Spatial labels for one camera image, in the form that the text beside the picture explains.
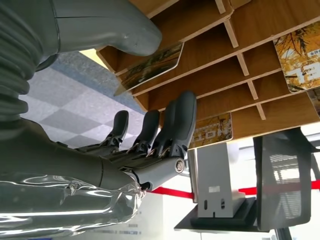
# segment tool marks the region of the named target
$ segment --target red rope barrier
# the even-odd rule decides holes
[[[320,190],[320,180],[312,181],[311,183],[311,188],[312,190]],[[257,195],[257,187],[249,187],[249,188],[242,188],[238,190],[241,193],[245,193],[245,195]],[[179,191],[174,190],[165,187],[158,187],[152,193],[154,194],[162,194],[162,195],[168,195],[168,196],[174,196],[180,198],[186,198],[186,199],[192,199],[193,193],[186,192],[186,191]]]

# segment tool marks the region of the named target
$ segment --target transparent plastic cover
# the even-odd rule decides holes
[[[144,195],[135,181],[111,191],[72,177],[0,173],[0,239],[72,236],[125,223]]]

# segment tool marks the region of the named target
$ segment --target black chair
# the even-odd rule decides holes
[[[310,144],[300,127],[255,137],[254,144],[259,229],[309,222],[312,157],[315,161],[312,153],[318,149]]]

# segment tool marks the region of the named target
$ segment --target robotic hand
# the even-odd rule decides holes
[[[20,117],[28,105],[19,95],[27,94],[27,80],[48,58],[106,45],[147,56],[161,40],[127,0],[0,1],[0,238],[65,236],[126,222],[143,190],[183,170],[195,124],[190,92],[177,100],[174,117],[166,114],[150,152],[155,131],[143,130],[131,149],[116,152],[126,121],[116,121],[122,130],[116,127],[100,145],[69,149]]]

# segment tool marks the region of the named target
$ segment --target wooden cubby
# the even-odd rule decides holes
[[[232,113],[233,139],[319,120],[306,93],[289,92],[272,42],[320,21],[318,0],[131,1],[162,32],[159,50],[184,42],[176,68],[131,91],[145,111],[190,90],[198,121]],[[110,46],[97,54],[120,81],[149,58]]]

